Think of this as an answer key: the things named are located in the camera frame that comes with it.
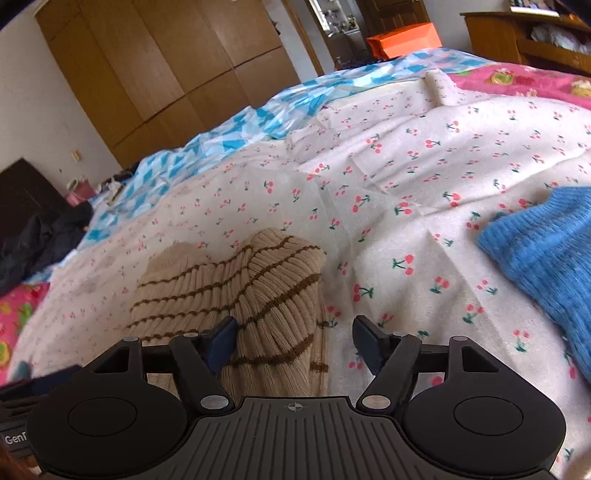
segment metal screw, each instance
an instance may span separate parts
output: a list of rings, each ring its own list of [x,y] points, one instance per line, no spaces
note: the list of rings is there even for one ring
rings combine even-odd
[[[361,403],[364,407],[370,408],[371,410],[383,410],[390,406],[390,399],[383,395],[369,395]]]
[[[208,410],[220,410],[228,406],[230,401],[221,395],[208,395],[201,400],[201,406]]]

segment wooden wardrobe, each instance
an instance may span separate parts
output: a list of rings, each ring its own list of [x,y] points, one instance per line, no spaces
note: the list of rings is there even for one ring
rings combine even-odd
[[[260,0],[49,0],[37,22],[122,167],[299,83]]]

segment dark clothing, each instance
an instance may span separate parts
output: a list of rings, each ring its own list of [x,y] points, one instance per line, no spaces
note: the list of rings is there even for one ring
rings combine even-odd
[[[20,235],[5,239],[0,252],[0,296],[23,278],[63,260],[84,237],[92,213],[90,203],[83,202],[69,207],[54,222],[35,215]]]

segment blue knit fabric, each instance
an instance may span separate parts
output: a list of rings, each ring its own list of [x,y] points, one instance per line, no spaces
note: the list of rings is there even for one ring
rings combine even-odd
[[[591,381],[591,187],[559,187],[542,205],[498,216],[478,244],[564,329]]]

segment bedsheet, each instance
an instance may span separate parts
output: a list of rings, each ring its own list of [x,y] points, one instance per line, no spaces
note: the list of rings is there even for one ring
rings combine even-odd
[[[108,238],[126,220],[150,210],[168,190],[197,175],[246,145],[285,138],[302,127],[323,105],[380,85],[424,76],[428,70],[464,72],[490,60],[450,48],[426,48],[393,61],[338,70],[275,95],[263,107],[247,107],[185,147],[155,153],[143,160],[118,201],[107,208],[94,200],[95,218],[79,249]]]
[[[56,269],[11,368],[30,361],[43,375],[117,342],[137,279],[172,242],[195,242],[217,261],[272,226],[326,252],[330,394],[355,401],[371,380],[351,340],[357,314],[429,343],[466,335],[559,405],[562,476],[590,446],[588,385],[558,327],[475,238],[499,211],[591,184],[590,140],[587,110],[462,91],[442,72],[336,100],[283,140],[247,145],[176,185]],[[418,389],[442,381],[423,375]]]

